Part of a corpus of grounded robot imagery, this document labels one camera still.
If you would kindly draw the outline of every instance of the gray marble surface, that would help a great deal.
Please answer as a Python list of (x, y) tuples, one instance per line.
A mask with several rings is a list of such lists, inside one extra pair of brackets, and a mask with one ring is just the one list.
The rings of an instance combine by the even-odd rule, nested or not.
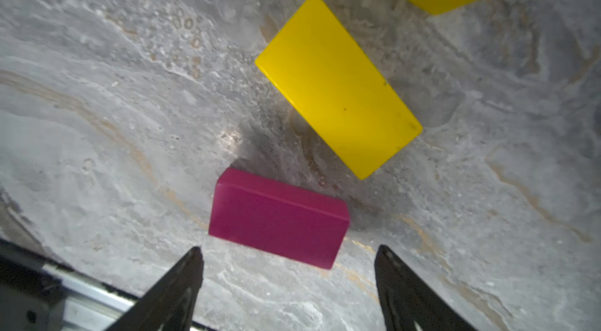
[[(383, 330), (390, 245), (480, 330), (601, 323), (601, 0), (325, 0), (424, 132), (359, 181), (254, 66), (304, 0), (0, 0), (5, 238), (195, 319)], [(331, 271), (207, 235), (229, 165), (347, 201)]]

